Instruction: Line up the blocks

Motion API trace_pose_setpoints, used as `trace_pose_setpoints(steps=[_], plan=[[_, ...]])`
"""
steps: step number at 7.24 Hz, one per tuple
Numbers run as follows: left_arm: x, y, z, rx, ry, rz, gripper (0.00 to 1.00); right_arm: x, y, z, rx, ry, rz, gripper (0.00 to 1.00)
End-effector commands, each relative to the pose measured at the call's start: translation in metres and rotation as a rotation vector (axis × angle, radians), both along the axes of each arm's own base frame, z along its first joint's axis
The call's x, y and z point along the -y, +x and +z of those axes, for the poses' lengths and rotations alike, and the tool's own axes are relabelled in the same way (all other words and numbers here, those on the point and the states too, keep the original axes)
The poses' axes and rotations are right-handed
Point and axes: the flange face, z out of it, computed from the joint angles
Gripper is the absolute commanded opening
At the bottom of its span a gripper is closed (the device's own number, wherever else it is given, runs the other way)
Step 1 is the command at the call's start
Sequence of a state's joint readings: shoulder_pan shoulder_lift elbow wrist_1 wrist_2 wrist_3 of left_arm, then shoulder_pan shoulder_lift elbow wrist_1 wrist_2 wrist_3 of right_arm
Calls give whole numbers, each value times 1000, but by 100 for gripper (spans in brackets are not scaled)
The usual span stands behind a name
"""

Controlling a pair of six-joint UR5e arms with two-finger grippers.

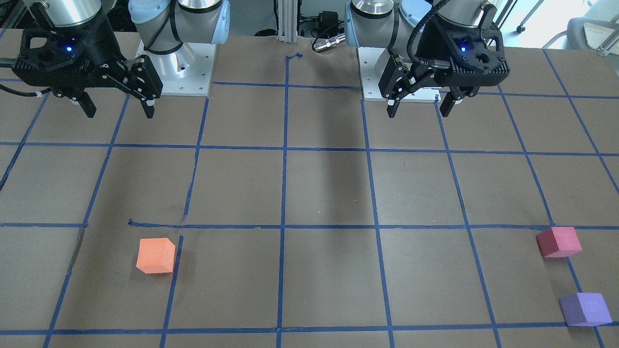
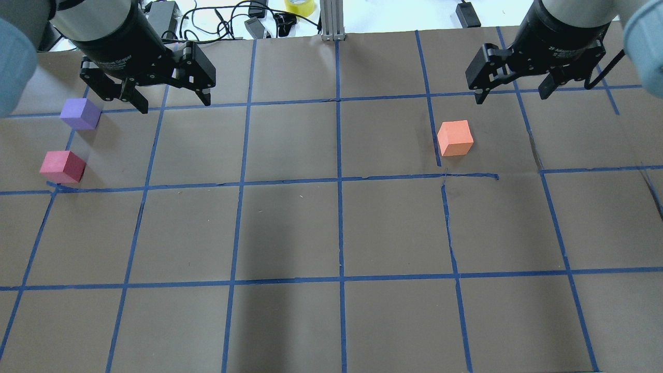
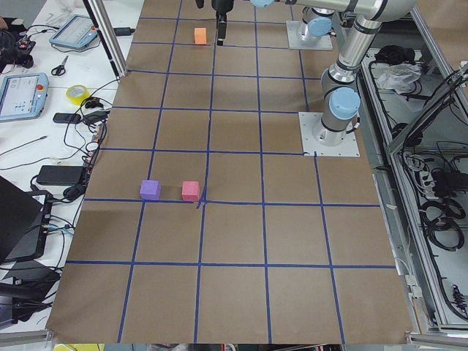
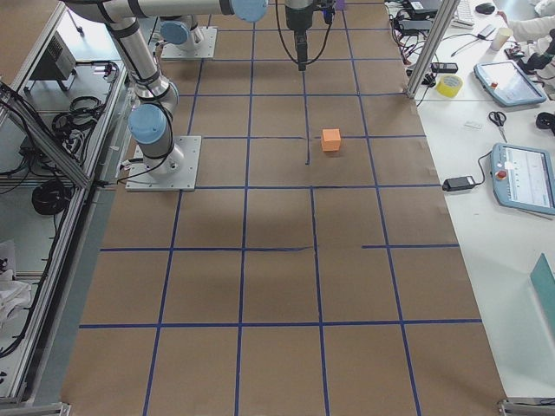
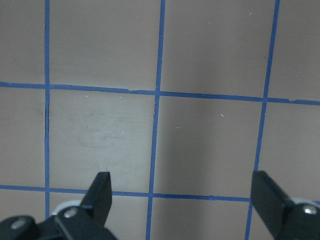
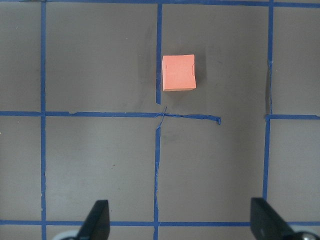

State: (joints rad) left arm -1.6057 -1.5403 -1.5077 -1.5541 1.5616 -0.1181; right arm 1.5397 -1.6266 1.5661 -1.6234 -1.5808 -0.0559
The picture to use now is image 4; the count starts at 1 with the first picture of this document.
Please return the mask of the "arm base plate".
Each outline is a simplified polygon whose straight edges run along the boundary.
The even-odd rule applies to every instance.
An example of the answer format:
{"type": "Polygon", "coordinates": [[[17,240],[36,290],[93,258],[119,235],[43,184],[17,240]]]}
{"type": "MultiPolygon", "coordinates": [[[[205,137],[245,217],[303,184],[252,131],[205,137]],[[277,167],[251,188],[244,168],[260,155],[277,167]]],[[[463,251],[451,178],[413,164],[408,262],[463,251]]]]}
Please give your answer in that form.
{"type": "Polygon", "coordinates": [[[126,181],[126,189],[131,192],[193,192],[199,167],[201,141],[200,136],[175,136],[173,151],[157,168],[155,167],[160,160],[145,159],[136,145],[134,157],[142,161],[132,164],[129,172],[131,179],[126,181]]]}
{"type": "Polygon", "coordinates": [[[160,29],[164,42],[161,58],[170,61],[212,59],[217,34],[218,29],[213,26],[197,26],[190,30],[181,23],[165,22],[160,29]]]}

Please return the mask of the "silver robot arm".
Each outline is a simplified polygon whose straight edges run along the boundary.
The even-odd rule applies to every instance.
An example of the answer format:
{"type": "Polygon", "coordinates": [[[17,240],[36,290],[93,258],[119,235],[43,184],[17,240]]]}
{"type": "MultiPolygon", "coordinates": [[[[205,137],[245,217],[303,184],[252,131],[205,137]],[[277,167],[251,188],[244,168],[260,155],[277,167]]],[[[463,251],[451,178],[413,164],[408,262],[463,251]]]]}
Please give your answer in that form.
{"type": "Polygon", "coordinates": [[[198,49],[205,40],[195,15],[162,17],[160,35],[165,42],[185,51],[198,49]]]}
{"type": "Polygon", "coordinates": [[[159,63],[140,32],[141,18],[159,17],[176,24],[188,42],[198,15],[235,16],[255,23],[266,14],[266,1],[67,1],[78,16],[105,25],[118,51],[140,105],[131,112],[128,128],[142,152],[145,170],[130,179],[149,177],[156,184],[172,180],[185,168],[186,155],[173,133],[173,113],[179,102],[175,84],[162,74],[159,63]]]}

